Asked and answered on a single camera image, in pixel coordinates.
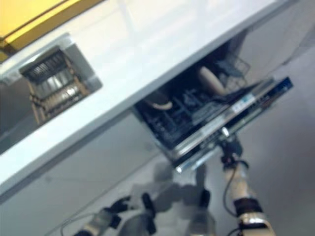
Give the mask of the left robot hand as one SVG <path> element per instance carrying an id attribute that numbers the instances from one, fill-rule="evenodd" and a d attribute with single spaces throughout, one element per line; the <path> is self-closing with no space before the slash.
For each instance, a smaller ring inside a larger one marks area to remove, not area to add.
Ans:
<path id="1" fill-rule="evenodd" d="M 106 207 L 105 209 L 112 214 L 119 214 L 128 210 L 128 203 L 131 199 L 131 196 L 124 196 L 116 200 L 111 206 Z"/>

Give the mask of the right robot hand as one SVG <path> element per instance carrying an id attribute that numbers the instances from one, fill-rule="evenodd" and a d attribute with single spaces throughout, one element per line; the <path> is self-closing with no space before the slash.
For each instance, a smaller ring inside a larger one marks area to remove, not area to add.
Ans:
<path id="1" fill-rule="evenodd" d="M 233 134 L 226 127 L 221 129 L 221 139 L 218 145 L 222 149 L 221 162 L 224 169 L 232 168 L 243 153 L 242 145 L 236 134 Z"/>

